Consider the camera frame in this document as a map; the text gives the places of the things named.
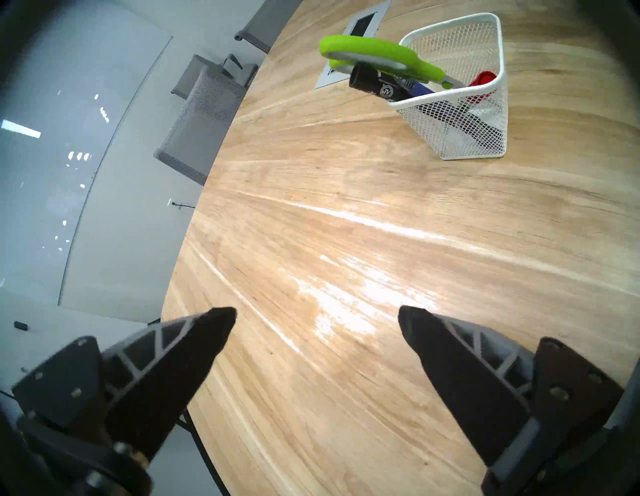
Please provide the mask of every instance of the small black object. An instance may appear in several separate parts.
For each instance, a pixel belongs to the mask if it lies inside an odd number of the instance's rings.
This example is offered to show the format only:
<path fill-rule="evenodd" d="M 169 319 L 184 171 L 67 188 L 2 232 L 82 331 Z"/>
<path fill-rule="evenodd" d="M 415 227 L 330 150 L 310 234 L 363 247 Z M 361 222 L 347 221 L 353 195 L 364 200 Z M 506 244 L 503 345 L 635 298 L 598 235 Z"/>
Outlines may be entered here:
<path fill-rule="evenodd" d="M 349 86 L 361 92 L 371 93 L 390 102 L 399 102 L 411 98 L 396 79 L 369 64 L 358 62 L 351 71 Z"/>

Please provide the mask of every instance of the pen holder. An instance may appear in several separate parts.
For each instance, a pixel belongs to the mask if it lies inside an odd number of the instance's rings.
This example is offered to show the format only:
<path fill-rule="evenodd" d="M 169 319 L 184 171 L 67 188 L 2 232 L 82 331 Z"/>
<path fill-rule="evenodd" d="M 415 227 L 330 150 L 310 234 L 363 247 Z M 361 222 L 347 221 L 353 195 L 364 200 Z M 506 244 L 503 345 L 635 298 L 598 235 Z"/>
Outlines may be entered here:
<path fill-rule="evenodd" d="M 485 70 L 490 83 L 389 102 L 444 160 L 502 157 L 507 149 L 507 74 L 500 19 L 492 13 L 439 22 L 406 35 L 400 44 L 467 86 Z"/>

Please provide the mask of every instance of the wood grain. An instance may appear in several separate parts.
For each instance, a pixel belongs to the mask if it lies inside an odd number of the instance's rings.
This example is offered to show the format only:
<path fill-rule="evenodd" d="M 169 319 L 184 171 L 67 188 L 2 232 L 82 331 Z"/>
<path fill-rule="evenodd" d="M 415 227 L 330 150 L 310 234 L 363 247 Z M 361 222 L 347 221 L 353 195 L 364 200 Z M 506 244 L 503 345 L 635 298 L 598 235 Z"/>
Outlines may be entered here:
<path fill-rule="evenodd" d="M 232 305 L 189 406 L 232 495 L 480 494 L 481 460 L 404 342 L 412 304 L 621 384 L 640 354 L 639 99 L 571 2 L 394 0 L 376 35 L 502 21 L 501 159 L 444 162 L 381 100 L 314 90 L 322 36 L 378 0 L 305 0 L 204 187 L 163 319 Z"/>

